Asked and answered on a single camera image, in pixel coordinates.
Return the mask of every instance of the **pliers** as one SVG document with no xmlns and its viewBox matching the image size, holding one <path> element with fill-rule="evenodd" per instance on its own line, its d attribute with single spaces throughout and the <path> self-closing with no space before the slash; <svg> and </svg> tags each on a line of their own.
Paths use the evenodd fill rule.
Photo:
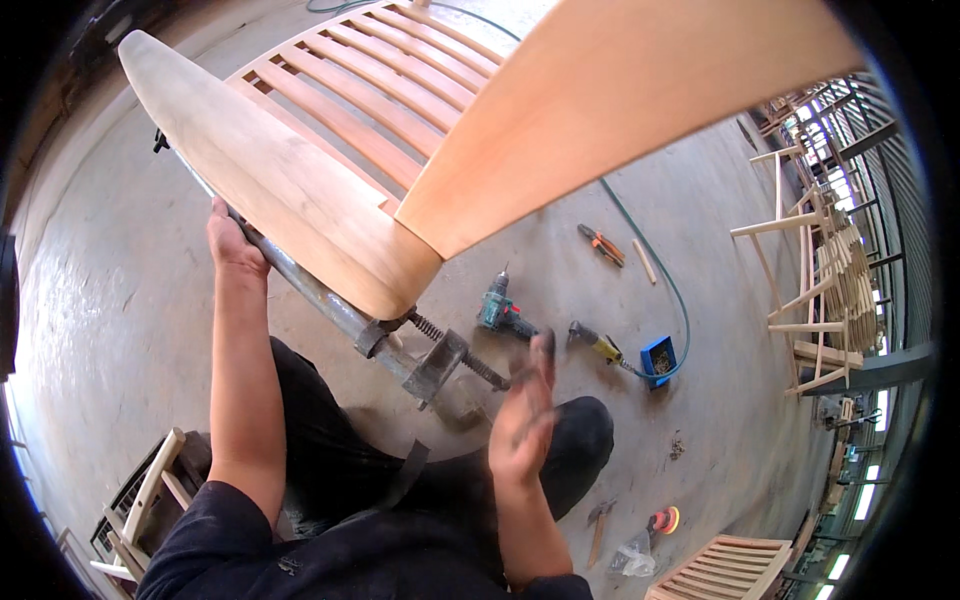
<svg viewBox="0 0 960 600">
<path fill-rule="evenodd" d="M 577 226 L 577 230 L 586 236 L 586 238 L 590 241 L 590 244 L 597 249 L 598 252 L 603 254 L 604 258 L 609 260 L 617 267 L 623 269 L 623 252 L 614 246 L 613 242 L 604 238 L 603 233 L 594 231 L 583 223 Z"/>
</svg>

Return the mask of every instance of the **person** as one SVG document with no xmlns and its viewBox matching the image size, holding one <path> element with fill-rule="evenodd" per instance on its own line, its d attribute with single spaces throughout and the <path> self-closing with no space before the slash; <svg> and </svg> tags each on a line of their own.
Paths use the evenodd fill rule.
<svg viewBox="0 0 960 600">
<path fill-rule="evenodd" d="M 607 463 L 613 425 L 593 397 L 553 407 L 552 332 L 512 361 L 489 444 L 427 464 L 390 508 L 404 461 L 361 440 L 314 365 L 269 335 L 270 266 L 219 198 L 207 237 L 212 466 L 138 600 L 591 597 L 556 520 Z M 281 508 L 312 537 L 275 543 Z"/>
</svg>

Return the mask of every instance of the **green hose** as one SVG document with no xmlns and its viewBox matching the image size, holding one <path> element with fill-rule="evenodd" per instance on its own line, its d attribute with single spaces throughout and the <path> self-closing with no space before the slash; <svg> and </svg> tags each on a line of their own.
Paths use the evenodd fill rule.
<svg viewBox="0 0 960 600">
<path fill-rule="evenodd" d="M 344 11 L 346 9 L 361 6 L 364 4 L 370 4 L 373 1 L 374 0 L 353 0 L 352 2 L 345 2 L 340 6 L 331 7 L 328 9 L 312 9 L 310 7 L 310 4 L 313 2 L 313 0 L 310 0 L 309 2 L 307 2 L 306 9 L 310 12 L 333 12 L 334 14 L 339 14 L 341 11 Z M 488 25 L 495 27 L 496 29 L 503 32 L 507 36 L 512 37 L 516 41 L 520 41 L 519 36 L 511 33 L 506 28 L 500 25 L 497 25 L 496 23 L 489 20 L 488 18 L 480 16 L 479 14 L 476 14 L 475 12 L 470 12 L 467 9 L 461 9 L 460 7 L 455 7 L 449 4 L 441 4 L 440 2 L 434 2 L 432 3 L 432 6 L 438 6 L 438 7 L 443 7 L 445 9 L 451 9 L 456 12 L 462 12 L 463 14 L 472 16 L 475 19 L 481 20 L 484 23 L 487 23 Z M 644 237 L 643 232 L 640 231 L 640 228 L 636 226 L 636 222 L 634 221 L 634 218 L 630 216 L 630 213 L 627 211 L 626 206 L 624 206 L 623 203 L 620 202 L 620 198 L 613 192 L 610 185 L 607 183 L 607 180 L 601 177 L 599 181 L 600 181 L 600 185 L 603 186 L 604 190 L 610 196 L 610 199 L 613 200 L 613 203 L 616 204 L 616 207 L 620 210 L 620 214 L 622 214 L 623 218 L 627 220 L 627 225 L 629 225 L 630 228 L 634 231 L 637 239 L 639 239 L 640 242 L 642 242 L 643 245 L 647 248 L 647 251 L 650 253 L 651 258 L 653 258 L 654 260 L 654 263 L 663 273 L 663 276 L 666 277 L 667 283 L 670 284 L 670 288 L 673 290 L 673 293 L 677 296 L 677 301 L 680 303 L 680 310 L 681 312 L 684 313 L 684 328 L 686 329 L 686 335 L 685 335 L 686 340 L 684 342 L 684 351 L 681 353 L 680 359 L 677 361 L 677 364 L 673 367 L 673 369 L 671 369 L 668 372 L 663 372 L 656 375 L 648 375 L 645 372 L 640 372 L 634 369 L 634 374 L 638 377 L 642 377 L 644 379 L 651 379 L 651 380 L 664 379 L 665 377 L 669 377 L 673 373 L 677 372 L 677 370 L 680 368 L 680 365 L 682 365 L 684 363 L 684 360 L 686 360 L 686 355 L 690 352 L 690 317 L 686 312 L 686 304 L 684 303 L 684 297 L 680 295 L 680 290 L 677 289 L 677 284 L 674 283 L 673 277 L 670 276 L 670 272 L 667 271 L 666 267 L 663 266 L 663 263 L 660 262 L 660 257 L 657 256 L 656 252 L 654 252 L 654 249 L 650 246 L 650 242 L 648 242 L 647 238 Z"/>
</svg>

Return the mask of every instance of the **black pants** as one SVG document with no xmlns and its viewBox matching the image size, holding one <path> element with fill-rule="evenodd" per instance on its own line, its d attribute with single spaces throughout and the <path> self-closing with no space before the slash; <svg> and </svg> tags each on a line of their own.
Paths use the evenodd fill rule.
<svg viewBox="0 0 960 600">
<path fill-rule="evenodd" d="M 287 433 L 284 508 L 303 532 L 320 533 L 382 500 L 403 459 L 360 439 L 313 363 L 271 337 Z M 558 407 L 540 482 L 554 519 L 566 515 L 596 481 L 613 450 L 613 421 L 592 396 Z M 498 572 L 496 511 L 487 449 L 430 463 L 396 505 L 463 527 Z"/>
</svg>

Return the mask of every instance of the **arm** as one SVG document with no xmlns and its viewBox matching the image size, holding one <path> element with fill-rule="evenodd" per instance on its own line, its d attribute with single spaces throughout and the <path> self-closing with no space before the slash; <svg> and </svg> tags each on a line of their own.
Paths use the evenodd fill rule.
<svg viewBox="0 0 960 600">
<path fill-rule="evenodd" d="M 566 575 L 573 562 L 540 486 L 553 433 L 552 331 L 535 337 L 530 356 L 511 365 L 514 384 L 493 423 L 490 467 L 504 573 L 511 588 Z"/>
<path fill-rule="evenodd" d="M 243 492 L 276 526 L 286 478 L 283 401 L 267 330 L 263 254 L 213 199 L 206 226 L 216 267 L 209 480 Z"/>
</svg>

